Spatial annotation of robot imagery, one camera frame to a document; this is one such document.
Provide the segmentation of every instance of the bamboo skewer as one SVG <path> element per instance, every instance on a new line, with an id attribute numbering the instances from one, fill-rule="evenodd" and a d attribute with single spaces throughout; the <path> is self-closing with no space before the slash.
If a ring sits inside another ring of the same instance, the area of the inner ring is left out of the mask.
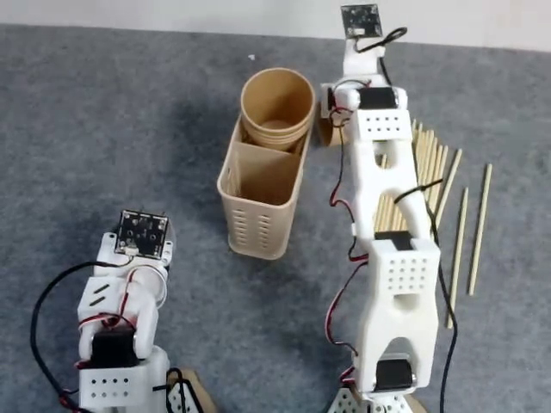
<path id="1" fill-rule="evenodd" d="M 451 287 L 449 293 L 449 304 L 455 312 L 455 301 L 457 300 L 457 281 L 459 280 L 459 267 L 461 265 L 461 252 L 463 249 L 463 236 L 465 234 L 465 221 L 467 217 L 468 188 L 463 189 L 463 200 L 461 202 L 461 214 L 457 226 L 457 237 L 455 239 L 454 269 L 451 275 Z M 448 314 L 447 327 L 453 326 L 451 315 Z"/>
<path id="2" fill-rule="evenodd" d="M 387 167 L 387 154 L 384 154 L 382 156 L 381 160 L 381 168 L 385 169 Z M 382 216 L 382 210 L 383 210 L 383 204 L 385 202 L 384 195 L 379 198 L 379 203 L 377 204 L 377 211 L 375 213 L 375 231 L 381 230 L 381 216 Z"/>
<path id="3" fill-rule="evenodd" d="M 476 229 L 476 238 L 474 240 L 473 263 L 471 266 L 471 276 L 469 277 L 468 295 L 474 295 L 474 286 L 476 285 L 476 275 L 479 269 L 480 246 L 482 244 L 482 233 L 484 232 L 484 221 L 486 219 L 486 208 L 488 205 L 488 193 L 490 192 L 490 181 L 492 179 L 492 164 L 486 166 L 484 175 L 484 189 L 482 190 L 482 199 L 480 201 L 479 224 Z"/>
<path id="4" fill-rule="evenodd" d="M 449 190 L 451 189 L 451 186 L 454 183 L 455 173 L 457 172 L 457 168 L 459 168 L 459 162 L 461 161 L 462 153 L 463 153 L 463 150 L 461 149 L 458 149 L 457 151 L 455 151 L 454 162 L 451 164 L 448 179 L 446 180 L 446 185 L 444 185 L 442 198 L 440 199 L 440 204 L 438 205 L 438 211 L 436 212 L 436 228 L 440 225 L 440 220 L 442 219 L 444 207 L 446 206 L 446 201 L 448 200 Z"/>
<path id="5" fill-rule="evenodd" d="M 438 150 L 436 152 L 436 161 L 434 165 L 434 169 L 432 171 L 432 178 L 430 179 L 431 182 L 437 181 L 440 179 L 440 163 L 442 162 L 442 154 L 443 154 L 443 146 L 438 146 Z M 436 209 L 436 200 L 438 199 L 438 187 L 440 184 L 435 185 L 434 187 L 430 187 L 429 189 L 429 208 L 432 212 Z"/>
<path id="6" fill-rule="evenodd" d="M 446 170 L 446 161 L 448 160 L 448 146 L 444 146 L 442 150 L 442 160 L 440 161 L 440 170 L 438 171 L 438 179 L 444 178 L 444 171 Z M 444 183 L 439 183 L 436 185 L 436 202 L 434 203 L 434 209 L 433 211 L 436 213 L 436 210 L 438 208 L 438 201 L 441 199 L 439 196 L 442 192 L 441 189 L 444 187 Z"/>

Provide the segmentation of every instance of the cable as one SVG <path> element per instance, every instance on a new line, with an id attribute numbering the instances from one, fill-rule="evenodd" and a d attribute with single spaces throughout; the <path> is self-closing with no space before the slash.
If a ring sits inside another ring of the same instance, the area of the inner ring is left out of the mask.
<path id="1" fill-rule="evenodd" d="M 415 170 L 417 172 L 417 159 L 416 159 L 415 155 L 413 155 L 413 160 L 414 160 L 414 163 L 415 163 Z M 420 185 L 420 186 L 418 186 L 414 189 L 411 189 L 411 190 L 403 193 L 402 195 L 398 196 L 396 198 L 396 200 L 394 201 L 394 203 L 398 203 L 404 197 L 406 197 L 409 194 L 412 194 L 413 192 L 416 192 L 416 191 L 419 191 L 419 190 L 423 191 L 423 190 L 426 190 L 427 187 L 430 188 L 433 185 L 437 185 L 441 181 L 442 181 L 442 179 L 439 179 L 439 180 L 431 182 L 427 185 Z M 436 228 L 436 217 L 435 217 L 434 213 L 432 213 L 432 211 L 430 210 L 429 204 L 427 202 L 425 202 L 425 207 L 426 207 L 427 213 L 429 215 L 430 230 L 432 231 L 432 234 L 434 236 L 434 242 L 435 242 L 436 246 L 438 248 L 440 248 L 440 239 L 438 237 L 438 229 Z M 446 303 L 446 308 L 448 310 L 449 317 L 451 318 L 452 327 L 453 327 L 451 342 L 449 344 L 448 354 L 446 356 L 446 363 L 444 365 L 442 383 L 441 383 L 441 386 L 440 386 L 440 413 L 444 413 L 445 412 L 445 403 L 446 403 L 446 384 L 448 383 L 449 368 L 451 366 L 451 360 L 452 360 L 452 357 L 454 355 L 455 345 L 457 343 L 457 337 L 459 335 L 459 329 L 458 329 L 457 319 L 455 318 L 455 312 L 454 312 L 454 309 L 452 308 L 452 305 L 451 305 L 451 301 L 450 301 L 450 297 L 449 297 L 449 293 L 448 293 L 448 287 L 446 286 L 446 280 L 444 279 L 444 274 L 443 274 L 443 270 L 442 270 L 442 262 L 438 263 L 438 281 L 440 283 L 440 288 L 442 288 L 442 295 L 444 297 L 444 301 Z"/>
<path id="2" fill-rule="evenodd" d="M 346 122 L 348 122 L 350 120 L 350 118 L 344 118 L 344 119 L 341 120 L 341 122 L 338 125 L 335 125 L 333 115 L 334 114 L 340 114 L 343 111 L 350 112 L 350 110 L 347 109 L 347 108 L 336 107 L 329 114 L 329 119 L 331 120 L 331 126 L 333 128 L 338 129 L 338 135 L 339 135 L 339 138 L 340 138 L 340 141 L 341 141 L 341 155 L 340 155 L 340 165 L 339 165 L 339 171 L 338 171 L 338 179 L 337 179 L 337 183 L 335 184 L 335 188 L 333 188 L 333 190 L 331 191 L 331 196 L 329 198 L 329 205 L 331 207 L 335 207 L 337 204 L 344 205 L 344 207 L 346 208 L 346 210 L 348 211 L 348 214 L 350 216 L 350 221 L 352 221 L 352 224 L 355 224 L 356 221 L 354 220 L 354 213 L 352 212 L 352 207 L 350 206 L 349 202 L 346 201 L 346 200 L 342 200 L 340 198 L 337 198 L 337 192 L 338 192 L 338 189 L 340 188 L 341 183 L 343 181 L 343 172 L 344 172 L 343 127 L 344 127 L 344 125 L 346 125 Z M 368 259 L 368 254 L 363 254 L 361 256 L 353 256 L 352 252 L 354 251 L 355 247 L 356 247 L 356 237 L 353 237 L 352 245 L 350 246 L 350 248 L 348 250 L 348 258 L 349 258 L 350 261 L 359 262 L 359 261 Z"/>
<path id="3" fill-rule="evenodd" d="M 75 265 L 74 267 L 68 268 L 62 273 L 60 273 L 58 276 L 56 276 L 50 283 L 46 286 L 44 291 L 40 294 L 40 297 L 37 299 L 36 304 L 34 305 L 33 309 L 33 316 L 31 318 L 31 328 L 30 328 L 30 346 L 31 351 L 33 353 L 34 360 L 36 361 L 36 364 L 38 364 L 38 367 L 42 371 L 42 373 L 46 376 L 46 379 L 52 386 L 52 388 L 56 391 L 58 394 L 59 402 L 61 405 L 66 407 L 67 409 L 73 410 L 75 412 L 81 412 L 81 413 L 91 413 L 89 410 L 81 409 L 78 404 L 70 398 L 69 392 L 65 391 L 65 389 L 59 384 L 59 382 L 53 377 L 52 372 L 47 367 L 46 363 L 44 362 L 44 359 L 42 359 L 42 356 L 40 355 L 40 351 L 38 349 L 38 344 L 36 342 L 36 331 L 38 328 L 38 317 L 40 315 L 40 308 L 42 307 L 42 304 L 46 300 L 49 293 L 66 277 L 69 275 L 76 273 L 77 271 L 87 268 L 87 267 L 104 267 L 104 268 L 120 268 L 125 267 L 130 262 L 132 262 L 133 258 L 130 257 L 128 262 L 122 265 L 115 265 L 110 264 L 108 262 L 99 262 L 99 261 L 88 261 L 83 262 L 81 264 Z"/>
<path id="4" fill-rule="evenodd" d="M 442 182 L 443 182 L 443 179 L 437 179 L 436 181 L 427 183 L 425 185 L 419 185 L 418 187 L 410 189 L 409 191 L 405 191 L 403 194 L 400 194 L 396 197 L 396 199 L 394 200 L 394 204 L 398 204 L 398 202 L 403 200 L 409 194 L 413 194 L 414 192 L 417 192 L 417 191 L 424 192 L 430 187 L 434 187 L 435 185 L 438 185 L 439 183 L 442 183 Z"/>
<path id="5" fill-rule="evenodd" d="M 340 301 L 341 297 L 343 296 L 344 291 L 346 290 L 346 288 L 348 287 L 350 282 L 354 279 L 354 276 L 357 274 L 357 272 L 360 270 L 360 268 L 367 265 L 367 264 L 368 264 L 368 261 L 366 260 L 364 262 L 361 262 L 356 267 L 356 269 L 354 269 L 354 271 L 352 272 L 352 274 L 350 275 L 348 280 L 344 283 L 343 287 L 338 291 L 337 295 L 335 296 L 335 298 L 333 299 L 333 301 L 329 305 L 329 309 L 327 310 L 327 314 L 325 315 L 325 337 L 327 337 L 327 340 L 335 346 L 348 347 L 352 351 L 352 353 L 354 353 L 355 356 L 358 356 L 358 352 L 352 344 L 350 344 L 349 342 L 336 341 L 333 338 L 333 335 L 331 333 L 331 319 L 332 319 L 332 316 L 333 316 L 333 312 L 337 308 L 338 302 Z"/>
<path id="6" fill-rule="evenodd" d="M 393 41 L 395 41 L 395 40 L 399 39 L 400 37 L 406 35 L 406 33 L 407 33 L 407 28 L 396 28 L 392 32 L 390 32 L 387 35 L 387 37 L 385 37 L 383 40 L 380 40 L 380 41 L 374 43 L 373 45 L 366 46 L 362 49 L 358 49 L 358 41 L 360 40 L 360 38 L 356 38 L 356 42 L 354 43 L 354 51 L 356 53 L 365 53 L 365 52 L 368 52 L 370 50 L 375 49 L 376 47 L 386 46 L 388 43 L 392 43 Z M 388 76 L 387 67 L 385 65 L 385 59 L 383 57 L 379 58 L 379 64 L 381 65 L 382 74 L 385 77 L 385 80 L 387 81 L 389 86 L 392 86 L 393 83 L 390 80 L 390 76 Z"/>
<path id="7" fill-rule="evenodd" d="M 369 52 L 372 49 L 375 49 L 376 47 L 386 46 L 388 43 L 392 43 L 393 41 L 406 35 L 406 33 L 407 33 L 407 28 L 395 28 L 392 32 L 387 34 L 387 37 L 385 37 L 383 40 L 377 41 L 376 43 L 366 46 L 362 49 L 358 49 L 358 41 L 360 41 L 361 38 L 356 37 L 356 43 L 354 43 L 354 52 L 365 53 L 365 52 Z"/>
<path id="8" fill-rule="evenodd" d="M 440 248 L 440 240 L 438 239 L 438 229 L 436 228 L 436 217 L 434 213 L 429 208 L 429 205 L 426 205 L 427 213 L 430 218 L 430 228 L 432 229 L 432 234 L 434 235 L 434 242 Z M 444 371 L 442 375 L 442 384 L 440 386 L 440 413 L 444 413 L 445 402 L 446 402 L 446 384 L 448 382 L 449 368 L 451 366 L 451 359 L 454 355 L 455 344 L 457 343 L 457 336 L 459 335 L 459 329 L 457 325 L 457 319 L 455 318 L 454 309 L 451 306 L 448 287 L 446 286 L 446 280 L 444 279 L 444 274 L 442 271 L 442 263 L 438 263 L 438 280 L 440 281 L 440 287 L 442 288 L 442 295 L 444 296 L 444 301 L 446 302 L 446 307 L 448 309 L 449 317 L 451 318 L 451 323 L 453 326 L 453 334 L 451 337 L 451 342 L 449 344 L 448 355 L 446 356 L 446 364 L 444 365 Z"/>

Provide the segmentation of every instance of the robotic arm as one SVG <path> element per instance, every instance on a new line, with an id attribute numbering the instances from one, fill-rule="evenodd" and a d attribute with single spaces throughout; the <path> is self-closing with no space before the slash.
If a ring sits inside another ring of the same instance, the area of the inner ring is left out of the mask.
<path id="1" fill-rule="evenodd" d="M 167 217 L 125 210 L 116 230 L 103 234 L 97 260 L 67 269 L 40 295 L 31 322 L 31 349 L 67 409 L 85 413 L 216 412 L 197 376 L 171 369 L 167 354 L 154 345 L 174 248 L 169 235 Z M 77 403 L 42 359 L 36 330 L 46 296 L 67 275 L 90 266 L 93 275 L 77 309 L 81 358 Z M 194 389 L 200 389 L 199 397 Z"/>
<path id="2" fill-rule="evenodd" d="M 356 190 L 352 233 L 369 256 L 366 305 L 358 354 L 353 354 L 355 390 L 373 408 L 386 409 L 405 405 L 404 395 L 430 382 L 438 329 L 435 289 L 440 249 L 432 240 L 419 191 L 397 204 L 409 232 L 375 234 L 380 196 L 396 200 L 418 186 L 411 120 L 406 91 L 389 83 L 384 62 L 383 74 L 377 69 L 389 37 L 382 38 L 376 6 L 344 6 L 342 11 L 347 33 L 344 77 L 322 85 L 321 115 L 329 118 L 337 113 L 346 119 L 344 133 L 350 140 Z M 376 162 L 383 154 L 389 165 L 385 169 Z"/>

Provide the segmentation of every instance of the red wire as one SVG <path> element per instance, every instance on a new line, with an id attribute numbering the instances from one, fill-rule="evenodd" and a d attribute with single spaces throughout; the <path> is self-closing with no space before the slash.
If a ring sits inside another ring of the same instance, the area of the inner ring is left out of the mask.
<path id="1" fill-rule="evenodd" d="M 333 115 L 334 114 L 340 114 L 341 112 L 343 111 L 347 111 L 347 112 L 350 112 L 349 109 L 347 108 L 342 108 L 342 107 L 335 107 L 330 113 L 329 113 L 329 119 L 331 120 L 331 125 L 333 126 L 333 128 L 337 128 L 338 129 L 338 134 L 340 136 L 340 139 L 341 139 L 341 162 L 340 162 L 340 169 L 339 169 L 339 172 L 338 172 L 338 179 L 337 179 L 337 183 L 335 184 L 335 188 L 333 188 L 333 190 L 331 191 L 331 195 L 329 197 L 329 205 L 331 207 L 336 207 L 338 204 L 342 204 L 344 205 L 344 207 L 346 207 L 346 210 L 348 211 L 348 214 L 350 215 L 350 220 L 352 221 L 352 224 L 355 223 L 355 220 L 354 220 L 354 213 L 352 212 L 352 207 L 350 206 L 350 203 L 347 201 L 347 200 L 343 200 L 341 198 L 337 198 L 337 192 L 338 192 L 338 189 L 340 188 L 341 186 L 341 183 L 343 182 L 343 172 L 344 172 L 344 139 L 343 139 L 343 127 L 344 125 L 346 124 L 346 122 L 350 119 L 350 118 L 345 118 L 343 120 L 341 120 L 340 124 L 338 126 L 335 126 L 335 122 L 334 122 L 334 119 L 333 119 Z M 348 259 L 351 261 L 351 262 L 359 262 L 359 261 L 363 261 L 363 260 L 367 260 L 369 255 L 368 254 L 362 254 L 360 256 L 353 256 L 352 255 L 352 251 L 354 250 L 354 248 L 356 247 L 356 237 L 354 237 L 354 240 L 352 241 L 352 245 L 350 246 L 349 250 L 348 250 Z"/>
<path id="2" fill-rule="evenodd" d="M 350 378 L 348 377 L 352 374 L 352 372 L 354 372 L 354 370 L 356 370 L 356 368 L 354 366 L 350 366 L 346 370 L 344 370 L 341 373 L 340 377 L 338 378 L 340 380 L 340 382 L 345 383 L 345 384 L 354 383 L 355 380 L 351 377 Z"/>
<path id="3" fill-rule="evenodd" d="M 354 276 L 357 274 L 359 269 L 361 267 L 363 267 L 364 265 L 367 265 L 367 264 L 368 264 L 368 262 L 364 261 L 356 267 L 356 269 L 352 272 L 352 274 L 350 275 L 348 280 L 344 283 L 343 287 L 338 291 L 337 295 L 335 296 L 335 298 L 333 299 L 333 301 L 329 305 L 329 309 L 327 310 L 327 314 L 325 316 L 325 337 L 327 337 L 327 340 L 335 346 L 348 347 L 354 353 L 354 355 L 356 355 L 356 356 L 358 356 L 358 352 L 352 344 L 350 344 L 349 342 L 336 341 L 333 338 L 333 334 L 331 333 L 331 319 L 333 317 L 333 312 L 337 308 L 338 302 L 340 301 L 341 297 L 343 296 L 344 291 L 346 290 L 346 288 L 348 287 L 348 285 L 350 284 L 350 282 L 352 281 Z"/>
<path id="4" fill-rule="evenodd" d="M 104 318 L 115 318 L 117 319 L 118 321 L 122 320 L 124 321 L 125 323 L 127 323 L 128 325 L 130 325 L 131 327 L 133 327 L 134 329 L 136 328 L 134 326 L 134 324 L 132 324 L 132 322 L 130 320 L 128 320 L 127 318 L 123 317 L 121 314 L 114 314 L 113 312 L 100 312 L 99 314 L 96 314 L 95 316 L 90 316 L 90 317 L 87 317 L 85 318 L 84 320 L 82 320 L 80 323 L 78 323 L 78 327 L 82 327 L 84 324 L 90 322 L 90 321 L 96 321 L 96 320 L 101 320 L 101 319 L 104 319 Z"/>

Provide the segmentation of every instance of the wooden base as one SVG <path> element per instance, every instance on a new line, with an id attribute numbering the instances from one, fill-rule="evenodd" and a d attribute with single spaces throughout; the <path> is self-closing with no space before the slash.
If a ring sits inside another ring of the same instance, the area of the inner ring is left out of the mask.
<path id="1" fill-rule="evenodd" d="M 427 410 L 423 405 L 414 397 L 411 395 L 406 396 L 406 401 L 410 405 L 410 409 L 412 409 L 413 413 L 427 413 Z"/>

